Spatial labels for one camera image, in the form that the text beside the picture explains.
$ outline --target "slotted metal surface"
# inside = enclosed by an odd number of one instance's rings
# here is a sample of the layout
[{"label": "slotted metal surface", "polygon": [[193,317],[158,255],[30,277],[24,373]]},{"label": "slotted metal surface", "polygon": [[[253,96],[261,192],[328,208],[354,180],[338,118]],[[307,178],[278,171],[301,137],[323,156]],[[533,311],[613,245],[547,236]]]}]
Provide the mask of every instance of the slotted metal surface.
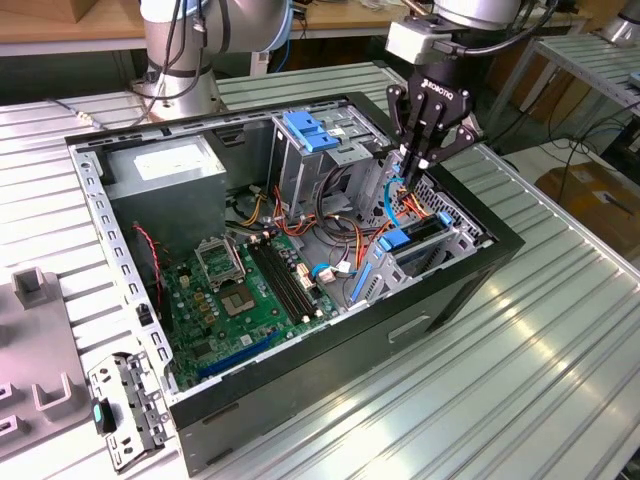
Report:
[{"label": "slotted metal surface", "polygon": [[640,102],[640,90],[628,82],[630,73],[640,71],[640,46],[619,48],[589,34],[544,37],[535,49],[623,107]]},{"label": "slotted metal surface", "polygon": [[[397,78],[372,64],[221,82],[232,108],[364,90],[385,108]],[[126,94],[73,100],[109,126]],[[0,108],[0,272],[61,276],[85,370],[135,351],[47,104]],[[640,444],[637,272],[546,203],[488,149],[447,167],[525,240],[458,317],[427,340],[226,457],[198,478],[613,478]],[[175,439],[125,475],[186,475]],[[111,478],[86,423],[5,461],[2,478]]]}]

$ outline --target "gripper logo text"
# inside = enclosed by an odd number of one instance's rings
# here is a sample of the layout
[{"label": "gripper logo text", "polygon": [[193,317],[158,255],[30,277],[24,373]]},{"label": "gripper logo text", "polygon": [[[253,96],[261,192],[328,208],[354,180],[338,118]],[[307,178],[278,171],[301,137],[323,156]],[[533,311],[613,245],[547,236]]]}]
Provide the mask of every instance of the gripper logo text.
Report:
[{"label": "gripper logo text", "polygon": [[443,97],[446,97],[449,100],[453,100],[453,93],[451,93],[446,88],[442,88],[437,83],[433,83],[425,78],[424,82],[422,82],[422,88],[427,88],[427,87],[433,90],[434,92],[439,93]]}]

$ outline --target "ram slot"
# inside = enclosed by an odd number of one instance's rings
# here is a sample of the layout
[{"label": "ram slot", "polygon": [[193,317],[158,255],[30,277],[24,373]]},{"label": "ram slot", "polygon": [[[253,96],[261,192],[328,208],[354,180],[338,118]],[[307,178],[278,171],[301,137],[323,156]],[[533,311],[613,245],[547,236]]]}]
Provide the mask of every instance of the ram slot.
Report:
[{"label": "ram slot", "polygon": [[278,252],[270,245],[254,244],[249,246],[249,253],[291,321],[297,325],[303,317],[311,317],[314,306]]}]

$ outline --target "red wire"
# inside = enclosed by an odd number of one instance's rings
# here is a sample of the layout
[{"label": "red wire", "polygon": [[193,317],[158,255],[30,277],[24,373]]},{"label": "red wire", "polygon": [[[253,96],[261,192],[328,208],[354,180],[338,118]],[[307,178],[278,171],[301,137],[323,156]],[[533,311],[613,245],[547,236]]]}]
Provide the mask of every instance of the red wire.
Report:
[{"label": "red wire", "polygon": [[149,244],[149,248],[151,249],[151,254],[153,255],[153,267],[155,269],[156,274],[156,289],[158,290],[158,305],[160,305],[160,265],[158,261],[158,253],[156,252],[156,247],[151,240],[151,237],[144,229],[139,225],[134,225],[133,228],[140,232],[142,236],[145,238],[147,243]]}]

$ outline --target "blue cable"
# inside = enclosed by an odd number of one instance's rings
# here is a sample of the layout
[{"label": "blue cable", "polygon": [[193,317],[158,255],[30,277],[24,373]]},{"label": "blue cable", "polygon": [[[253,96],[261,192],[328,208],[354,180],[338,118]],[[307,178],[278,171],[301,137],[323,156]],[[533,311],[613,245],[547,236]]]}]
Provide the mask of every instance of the blue cable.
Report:
[{"label": "blue cable", "polygon": [[287,60],[289,59],[289,45],[290,44],[291,44],[291,40],[287,40],[287,52],[284,54],[284,58],[282,59],[282,62],[280,63],[278,68],[276,68],[275,72],[273,72],[273,73],[278,73],[280,70],[282,70],[282,67],[284,67],[284,64],[287,63]]},{"label": "blue cable", "polygon": [[311,270],[311,276],[313,278],[316,278],[316,275],[318,275],[325,268],[329,268],[330,266],[331,265],[329,265],[328,263],[319,263],[318,265],[313,267],[313,269]]},{"label": "blue cable", "polygon": [[402,181],[403,180],[401,178],[392,177],[384,186],[384,209],[387,212],[387,216],[389,217],[389,220],[391,220],[391,223],[393,223],[396,227],[400,225],[400,222],[398,221],[395,214],[393,213],[393,208],[391,208],[391,194],[389,192],[389,189],[391,188],[392,183],[401,183]]}]

